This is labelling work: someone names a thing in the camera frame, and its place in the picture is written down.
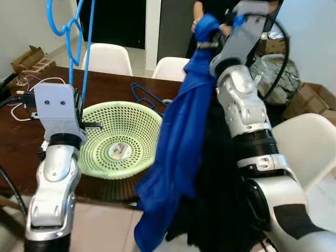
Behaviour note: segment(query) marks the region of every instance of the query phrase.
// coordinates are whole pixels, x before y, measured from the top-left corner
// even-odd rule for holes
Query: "basket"
[[[84,109],[83,121],[103,123],[101,130],[86,130],[79,159],[83,174],[124,179],[153,164],[162,123],[153,110],[133,102],[104,102]]]

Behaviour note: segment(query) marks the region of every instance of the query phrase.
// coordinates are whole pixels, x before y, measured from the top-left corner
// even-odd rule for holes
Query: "floor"
[[[318,226],[336,232],[336,179],[326,176],[307,193],[310,216]],[[9,210],[22,221],[18,211]],[[140,211],[128,209],[76,204],[74,227],[71,235],[71,252],[140,252],[133,231],[141,218]],[[5,228],[0,226],[0,251],[22,252],[23,243],[17,241]],[[197,252],[196,247],[186,243],[182,235],[170,243],[163,242],[155,252]]]
[[[77,44],[78,44],[77,38],[71,41],[71,50],[73,53],[77,51]],[[145,50],[131,47],[125,47],[125,48],[130,57],[133,75],[138,77],[151,77],[153,71],[145,70]],[[75,66],[74,67],[75,69],[81,69],[86,49],[87,49],[87,42],[83,41],[80,52],[80,64],[79,66]],[[54,59],[56,61],[56,65],[59,67],[69,67],[69,57],[65,45],[49,53],[47,57],[50,59]]]

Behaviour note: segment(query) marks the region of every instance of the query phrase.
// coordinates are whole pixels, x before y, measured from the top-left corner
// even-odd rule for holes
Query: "wooden table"
[[[74,87],[82,85],[82,70],[74,70]],[[54,67],[47,70],[39,78],[61,77],[68,83],[68,69]],[[37,83],[29,78],[30,86]],[[131,83],[138,83],[160,99],[173,99],[176,97],[180,82],[156,80],[150,78],[111,75],[106,73],[90,72],[88,78],[87,98],[85,107],[106,101],[131,101],[135,98],[131,93]],[[0,164],[12,178],[17,188],[23,195],[32,195],[36,191],[36,170],[39,164],[37,151],[43,142],[44,128],[39,120],[18,122],[9,114],[10,108],[0,110]],[[27,118],[28,113],[24,108],[17,109],[17,116]],[[109,205],[112,203],[126,203],[136,201],[134,184],[144,175],[125,180],[103,180],[82,175],[76,189],[76,197],[80,202],[90,204]],[[118,192],[128,190],[131,197],[123,198]],[[10,188],[0,178],[0,193],[11,194]]]

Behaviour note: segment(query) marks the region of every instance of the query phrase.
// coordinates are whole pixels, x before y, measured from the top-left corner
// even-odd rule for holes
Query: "white wall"
[[[336,94],[335,12],[335,0],[286,0],[278,20],[291,36],[290,58],[302,81],[320,83]]]
[[[75,0],[54,0],[53,13],[57,27],[73,17]],[[65,36],[51,30],[46,14],[46,0],[3,0],[0,7],[0,80],[11,72],[11,62],[29,50],[40,46],[49,53],[64,45]]]
[[[154,70],[158,58],[161,0],[146,1],[146,70]]]

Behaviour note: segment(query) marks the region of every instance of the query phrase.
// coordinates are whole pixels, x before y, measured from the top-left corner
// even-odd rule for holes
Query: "person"
[[[196,39],[194,36],[195,27],[198,21],[200,21],[201,18],[204,16],[204,14],[210,13],[214,17],[216,17],[217,20],[221,23],[220,29],[223,31],[224,35],[227,36],[231,32],[231,27],[226,26],[225,24],[225,13],[227,10],[231,11],[239,2],[240,0],[196,0],[193,9],[194,21],[191,27],[193,36],[188,46],[186,58],[190,59],[194,55],[194,52],[196,50]],[[278,1],[269,0],[268,2],[270,2],[269,12],[271,13],[277,8]]]

